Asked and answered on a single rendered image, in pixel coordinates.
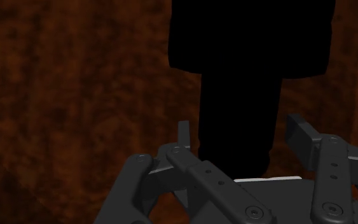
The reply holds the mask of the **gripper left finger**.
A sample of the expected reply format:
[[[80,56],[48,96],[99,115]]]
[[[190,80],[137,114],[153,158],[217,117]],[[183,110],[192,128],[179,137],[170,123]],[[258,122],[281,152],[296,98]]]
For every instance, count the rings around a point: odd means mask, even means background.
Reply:
[[[189,224],[273,224],[270,209],[215,165],[190,151],[189,123],[178,123],[177,142],[156,157],[127,158],[94,224],[153,224],[149,214],[159,195],[172,193]]]

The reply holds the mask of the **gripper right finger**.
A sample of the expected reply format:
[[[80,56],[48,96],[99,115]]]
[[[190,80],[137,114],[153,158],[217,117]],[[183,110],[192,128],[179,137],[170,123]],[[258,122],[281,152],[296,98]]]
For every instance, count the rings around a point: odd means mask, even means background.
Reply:
[[[358,147],[340,136],[317,132],[301,115],[287,116],[285,140],[301,164],[315,173],[313,224],[358,224]]]

